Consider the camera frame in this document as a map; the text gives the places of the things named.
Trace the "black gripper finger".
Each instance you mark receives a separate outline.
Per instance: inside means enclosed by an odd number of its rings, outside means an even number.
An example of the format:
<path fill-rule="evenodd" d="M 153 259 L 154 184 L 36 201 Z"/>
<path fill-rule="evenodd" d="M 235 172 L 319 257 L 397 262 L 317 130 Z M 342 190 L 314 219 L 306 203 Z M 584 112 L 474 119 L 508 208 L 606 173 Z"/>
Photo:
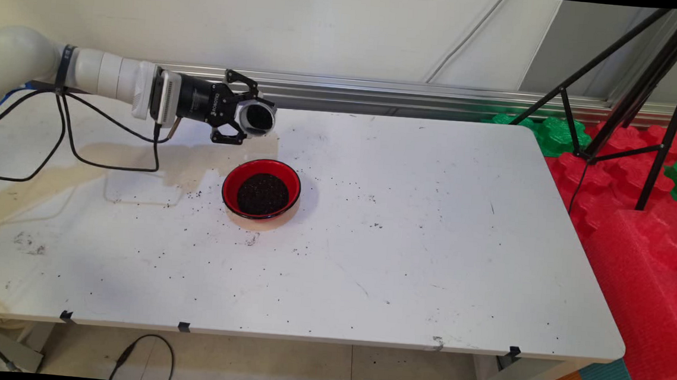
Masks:
<path fill-rule="evenodd" d="M 224 75 L 224 84 L 226 87 L 237 82 L 247 86 L 247 90 L 242 93 L 229 93 L 223 98 L 222 105 L 231 105 L 236 106 L 237 108 L 249 108 L 256 105 L 266 110 L 277 110 L 274 103 L 266 100 L 260 95 L 259 84 L 254 81 L 254 79 L 250 79 L 249 77 L 246 77 L 246 75 L 240 74 L 232 69 L 226 69 Z"/>
<path fill-rule="evenodd" d="M 242 145 L 248 134 L 236 120 L 217 118 L 210 121 L 212 127 L 210 140 L 221 145 Z"/>

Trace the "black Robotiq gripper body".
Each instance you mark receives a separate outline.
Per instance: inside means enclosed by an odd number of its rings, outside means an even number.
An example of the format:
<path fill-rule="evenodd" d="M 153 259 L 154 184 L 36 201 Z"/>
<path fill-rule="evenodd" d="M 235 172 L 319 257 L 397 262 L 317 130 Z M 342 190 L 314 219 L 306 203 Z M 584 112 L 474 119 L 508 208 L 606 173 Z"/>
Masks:
<path fill-rule="evenodd" d="M 181 79 L 177 96 L 176 116 L 214 128 L 230 125 L 237 130 L 235 121 L 237 114 L 236 94 L 223 82 L 212 83 L 179 73 Z"/>

